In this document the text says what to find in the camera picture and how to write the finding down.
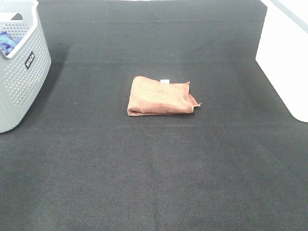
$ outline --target black fabric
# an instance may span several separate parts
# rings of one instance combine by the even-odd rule
[[[259,0],[42,0],[52,65],[0,135],[0,230],[305,230],[308,126],[255,62]],[[192,115],[128,117],[135,76]]]

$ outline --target microfiber cloth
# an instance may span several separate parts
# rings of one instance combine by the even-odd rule
[[[189,93],[189,84],[166,84],[137,76],[131,85],[127,113],[129,116],[193,113],[200,104]]]
[[[0,49],[3,50],[5,55],[8,55],[20,40],[21,38],[13,39],[7,32],[2,32],[0,33]]]

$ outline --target white container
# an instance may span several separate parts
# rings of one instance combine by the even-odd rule
[[[0,0],[0,32],[22,38],[9,55],[0,50],[0,133],[20,123],[51,65],[37,6],[36,0]],[[16,13],[22,20],[11,20]]]
[[[268,11],[256,61],[290,113],[308,122],[308,1],[262,1]]]

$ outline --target blue fabric in basket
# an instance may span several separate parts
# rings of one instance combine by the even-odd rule
[[[11,53],[22,38],[13,39],[7,32],[0,33],[0,49],[5,55]]]

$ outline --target plastic basket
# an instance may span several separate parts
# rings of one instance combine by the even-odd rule
[[[36,0],[0,0],[0,32],[22,38],[10,54],[0,50],[0,133],[20,123],[51,65],[37,6]],[[10,19],[16,13],[20,18]]]

